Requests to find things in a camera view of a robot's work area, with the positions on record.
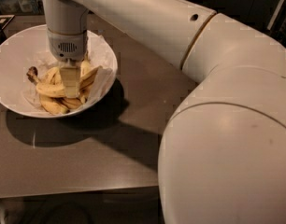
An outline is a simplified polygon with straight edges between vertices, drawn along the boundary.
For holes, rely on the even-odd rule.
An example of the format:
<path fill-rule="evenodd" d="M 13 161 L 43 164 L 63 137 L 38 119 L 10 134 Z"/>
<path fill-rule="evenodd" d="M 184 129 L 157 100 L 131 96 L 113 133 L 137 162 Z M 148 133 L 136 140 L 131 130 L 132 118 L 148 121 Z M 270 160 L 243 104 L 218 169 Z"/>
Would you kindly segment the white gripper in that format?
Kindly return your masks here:
<path fill-rule="evenodd" d="M 51 54 L 59 61 L 60 76 L 67 98 L 77 98 L 80 86 L 80 61 L 87 52 L 87 31 L 77 35 L 62 35 L 47 30 Z"/>

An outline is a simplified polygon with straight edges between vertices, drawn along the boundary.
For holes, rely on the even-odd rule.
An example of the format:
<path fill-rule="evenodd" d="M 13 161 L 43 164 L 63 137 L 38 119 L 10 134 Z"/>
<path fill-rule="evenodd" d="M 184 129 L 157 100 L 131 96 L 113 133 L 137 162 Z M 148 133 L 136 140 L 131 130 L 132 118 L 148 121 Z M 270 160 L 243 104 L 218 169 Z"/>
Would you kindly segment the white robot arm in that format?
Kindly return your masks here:
<path fill-rule="evenodd" d="M 286 49 L 185 0 L 72 0 L 196 82 L 164 130 L 165 224 L 286 224 Z"/>

